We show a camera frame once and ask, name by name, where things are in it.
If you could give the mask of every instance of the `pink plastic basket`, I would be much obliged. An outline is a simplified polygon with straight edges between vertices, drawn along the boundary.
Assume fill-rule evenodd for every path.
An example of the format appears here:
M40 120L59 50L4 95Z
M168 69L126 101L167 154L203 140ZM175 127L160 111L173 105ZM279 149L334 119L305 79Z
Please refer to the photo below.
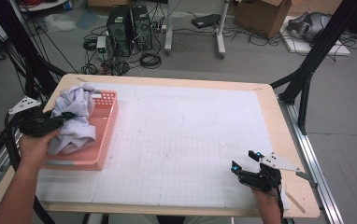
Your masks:
M88 119L89 123L96 127L96 142L89 147L70 154L48 155L44 168L55 170L103 170L119 108L115 91L100 91L100 93L100 98L93 98L94 111Z

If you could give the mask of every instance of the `box flap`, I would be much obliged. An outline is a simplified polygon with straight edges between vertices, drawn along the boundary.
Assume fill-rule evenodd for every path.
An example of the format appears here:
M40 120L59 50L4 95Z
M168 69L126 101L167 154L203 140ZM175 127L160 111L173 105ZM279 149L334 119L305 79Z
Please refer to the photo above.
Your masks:
M280 5L282 0L262 0L262 1L277 7L278 5ZM304 0L291 0L291 1L293 6L296 6L299 3L303 2Z

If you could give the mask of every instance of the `crumpled cloth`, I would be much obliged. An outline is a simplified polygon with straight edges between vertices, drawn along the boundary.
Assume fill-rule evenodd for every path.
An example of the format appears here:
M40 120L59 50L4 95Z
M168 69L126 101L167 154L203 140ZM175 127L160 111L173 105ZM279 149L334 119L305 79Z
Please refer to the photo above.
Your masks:
M60 116L64 112L71 112L76 116L67 120L61 127L60 133L50 141L49 154L68 154L88 147L96 141L96 128L88 121L94 110L93 93L94 87L88 83L73 86L68 91L61 91L51 117Z

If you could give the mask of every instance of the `concrete floor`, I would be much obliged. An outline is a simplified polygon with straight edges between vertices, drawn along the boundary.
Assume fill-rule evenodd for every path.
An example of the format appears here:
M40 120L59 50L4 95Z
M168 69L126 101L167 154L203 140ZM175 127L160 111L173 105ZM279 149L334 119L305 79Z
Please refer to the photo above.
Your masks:
M60 9L49 12L62 12ZM75 8L65 12L79 21L87 11ZM191 16L175 18L175 24L191 27ZM87 29L50 34L62 53L78 70L84 64L83 37L90 30L104 25L98 18ZM232 18L227 26L233 27ZM41 36L53 64L72 71L47 38ZM160 52L162 65L154 70L141 70L142 77L170 77L237 82L272 83L295 71L304 57L289 53L283 43L273 47L255 46L248 35L224 38L226 56L217 55L214 36L190 32L174 34L173 51L166 56ZM139 77L132 69L127 76ZM9 60L0 61L0 132L4 115L21 98L22 91ZM349 57L324 59L316 71L310 88L307 110L307 133L320 166L333 193L345 223L357 222L357 49L350 49ZM83 214L51 213L56 223L80 223ZM296 223L327 223L324 215L315 219L296 219ZM236 218L236 223L261 223L258 218Z

